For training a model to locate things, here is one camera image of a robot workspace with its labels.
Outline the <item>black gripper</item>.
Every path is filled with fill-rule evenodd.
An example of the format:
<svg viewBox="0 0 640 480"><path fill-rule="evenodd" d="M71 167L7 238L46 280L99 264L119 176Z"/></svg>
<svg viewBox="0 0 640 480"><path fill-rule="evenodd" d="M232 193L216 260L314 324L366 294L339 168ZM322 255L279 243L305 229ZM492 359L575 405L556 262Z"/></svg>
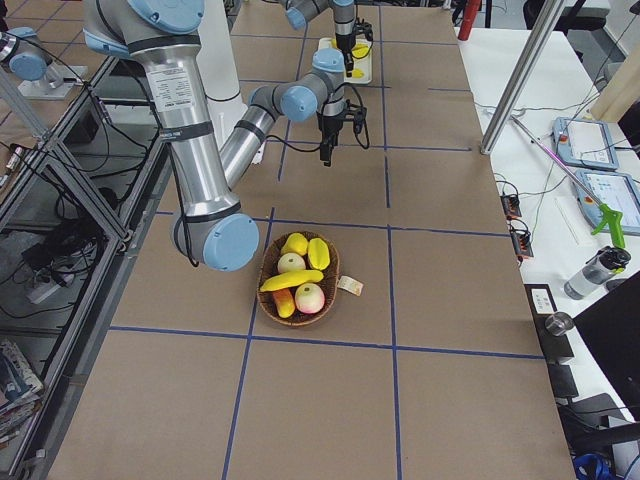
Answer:
<svg viewBox="0 0 640 480"><path fill-rule="evenodd" d="M318 129L321 133L319 153L325 167L332 166L333 150L343 128L347 110L348 101L343 97L328 99L317 110ZM354 119L354 137L362 149L370 148L369 129L364 117Z"/></svg>
<svg viewBox="0 0 640 480"><path fill-rule="evenodd" d="M340 50L344 57L345 75L354 69L354 59L352 56L353 48L356 45L356 36L354 33L339 34L335 36L336 48Z"/></svg>

